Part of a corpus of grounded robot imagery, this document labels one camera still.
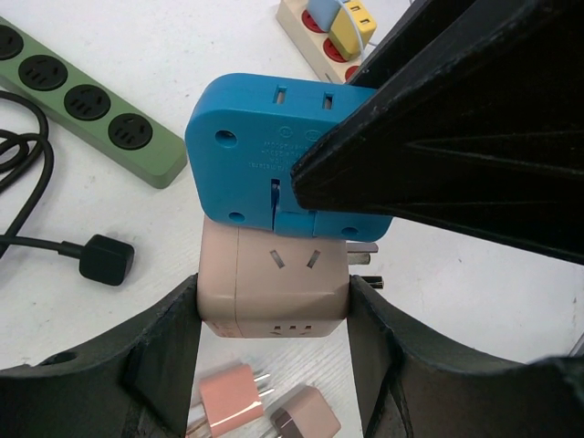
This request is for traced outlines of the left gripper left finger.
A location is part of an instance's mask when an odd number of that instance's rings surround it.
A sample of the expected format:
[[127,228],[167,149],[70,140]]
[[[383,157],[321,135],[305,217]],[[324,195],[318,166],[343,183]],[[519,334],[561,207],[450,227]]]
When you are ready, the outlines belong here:
[[2,436],[183,437],[201,337],[196,281],[36,366],[2,370]]

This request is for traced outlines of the beige dual usb charger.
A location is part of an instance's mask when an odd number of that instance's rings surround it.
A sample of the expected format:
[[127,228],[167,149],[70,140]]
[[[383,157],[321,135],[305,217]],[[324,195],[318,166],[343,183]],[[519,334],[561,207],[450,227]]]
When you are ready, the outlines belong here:
[[331,438],[341,423],[328,402],[314,386],[300,385],[270,415],[279,437]]

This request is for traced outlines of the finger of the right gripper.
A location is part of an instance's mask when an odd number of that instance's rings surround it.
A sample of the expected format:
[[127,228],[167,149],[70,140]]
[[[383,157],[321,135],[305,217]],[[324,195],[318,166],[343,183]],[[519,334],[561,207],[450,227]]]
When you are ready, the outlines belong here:
[[298,203],[581,263],[583,4],[532,2],[529,76],[456,82],[422,53],[296,163]]
[[518,82],[533,69],[532,1],[416,1],[351,83],[381,87],[422,53],[459,62],[456,82]]

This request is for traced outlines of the beige cube socket adapter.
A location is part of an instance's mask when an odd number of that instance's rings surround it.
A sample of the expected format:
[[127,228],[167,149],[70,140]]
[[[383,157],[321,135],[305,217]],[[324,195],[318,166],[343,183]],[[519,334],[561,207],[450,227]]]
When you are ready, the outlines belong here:
[[203,222],[197,310],[230,339],[322,338],[349,311],[349,266],[374,243],[275,235]]

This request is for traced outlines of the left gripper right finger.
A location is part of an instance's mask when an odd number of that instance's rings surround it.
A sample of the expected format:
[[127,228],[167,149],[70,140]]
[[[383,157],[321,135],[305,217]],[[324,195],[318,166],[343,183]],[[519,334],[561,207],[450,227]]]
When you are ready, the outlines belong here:
[[580,437],[583,359],[521,364],[447,338],[349,283],[348,334],[366,437]]

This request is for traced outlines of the green power strip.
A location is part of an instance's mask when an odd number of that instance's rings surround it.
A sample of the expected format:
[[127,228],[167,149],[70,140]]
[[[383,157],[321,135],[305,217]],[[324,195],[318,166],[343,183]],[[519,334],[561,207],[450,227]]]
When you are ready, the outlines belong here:
[[176,134],[5,18],[1,86],[154,188],[168,187],[187,164]]

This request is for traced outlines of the blue plug adapter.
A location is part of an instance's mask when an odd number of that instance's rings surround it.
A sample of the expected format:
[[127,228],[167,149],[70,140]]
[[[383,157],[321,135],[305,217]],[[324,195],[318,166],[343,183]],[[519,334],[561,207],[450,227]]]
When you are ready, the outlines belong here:
[[232,73],[196,103],[184,141],[203,212],[213,221],[277,235],[373,242],[391,218],[301,208],[290,172],[372,89]]

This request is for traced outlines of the salmon usb charger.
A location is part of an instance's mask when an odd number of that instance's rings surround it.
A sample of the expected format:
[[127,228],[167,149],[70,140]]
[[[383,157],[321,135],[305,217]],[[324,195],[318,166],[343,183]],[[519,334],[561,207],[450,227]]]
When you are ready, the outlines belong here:
[[260,418],[263,398],[274,391],[270,377],[241,363],[200,379],[200,401],[189,410],[185,436],[221,437]]

